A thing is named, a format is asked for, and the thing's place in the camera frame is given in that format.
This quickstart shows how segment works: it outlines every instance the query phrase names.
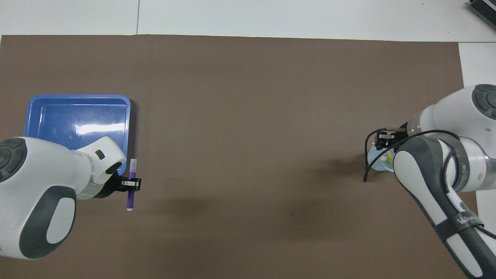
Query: brown mat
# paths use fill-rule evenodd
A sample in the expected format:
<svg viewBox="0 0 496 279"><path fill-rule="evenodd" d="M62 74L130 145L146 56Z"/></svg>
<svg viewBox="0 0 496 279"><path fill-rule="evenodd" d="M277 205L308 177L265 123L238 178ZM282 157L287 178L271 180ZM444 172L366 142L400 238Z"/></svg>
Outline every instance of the brown mat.
<svg viewBox="0 0 496 279"><path fill-rule="evenodd" d="M0 277L464 278L394 174L362 182L370 131L462 87L455 43L2 36L1 139L36 94L124 94L143 186Z"/></svg>

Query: white floor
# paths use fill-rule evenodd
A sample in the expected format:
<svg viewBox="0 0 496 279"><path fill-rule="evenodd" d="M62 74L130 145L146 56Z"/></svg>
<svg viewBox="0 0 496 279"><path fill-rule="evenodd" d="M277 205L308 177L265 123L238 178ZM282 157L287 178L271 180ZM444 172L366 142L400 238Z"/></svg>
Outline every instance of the white floor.
<svg viewBox="0 0 496 279"><path fill-rule="evenodd" d="M459 42L465 84L496 84L496 31L467 4L468 0L0 0L0 39L19 34L182 34ZM479 192L477 198L481 219L496 231L496 192Z"/></svg>

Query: purple marker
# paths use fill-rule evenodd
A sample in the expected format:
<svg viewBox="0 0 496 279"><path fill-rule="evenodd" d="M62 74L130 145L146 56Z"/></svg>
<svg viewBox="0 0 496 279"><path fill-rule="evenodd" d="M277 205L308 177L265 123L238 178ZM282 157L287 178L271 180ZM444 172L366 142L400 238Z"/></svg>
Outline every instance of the purple marker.
<svg viewBox="0 0 496 279"><path fill-rule="evenodd" d="M131 159L129 162L129 178L136 178L136 159ZM127 192L127 211L131 211L134 208L134 191Z"/></svg>

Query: blue plastic tray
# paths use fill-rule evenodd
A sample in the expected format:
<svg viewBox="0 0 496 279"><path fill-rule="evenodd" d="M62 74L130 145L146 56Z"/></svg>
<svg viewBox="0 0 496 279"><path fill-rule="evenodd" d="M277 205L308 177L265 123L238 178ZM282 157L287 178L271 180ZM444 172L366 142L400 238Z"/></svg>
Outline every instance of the blue plastic tray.
<svg viewBox="0 0 496 279"><path fill-rule="evenodd" d="M71 150L108 136L127 157L130 108L124 95L37 95L28 104L24 136ZM126 163L117 172L125 169Z"/></svg>

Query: round button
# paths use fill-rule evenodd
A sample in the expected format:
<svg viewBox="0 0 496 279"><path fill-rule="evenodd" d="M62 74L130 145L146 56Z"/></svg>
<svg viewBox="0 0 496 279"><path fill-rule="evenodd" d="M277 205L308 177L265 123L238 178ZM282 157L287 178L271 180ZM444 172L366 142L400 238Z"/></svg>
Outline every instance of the round button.
<svg viewBox="0 0 496 279"><path fill-rule="evenodd" d="M0 168L5 167L10 161L12 154L7 148L0 148Z"/></svg>
<svg viewBox="0 0 496 279"><path fill-rule="evenodd" d="M486 100L490 106L496 108L496 91L489 91L486 96Z"/></svg>

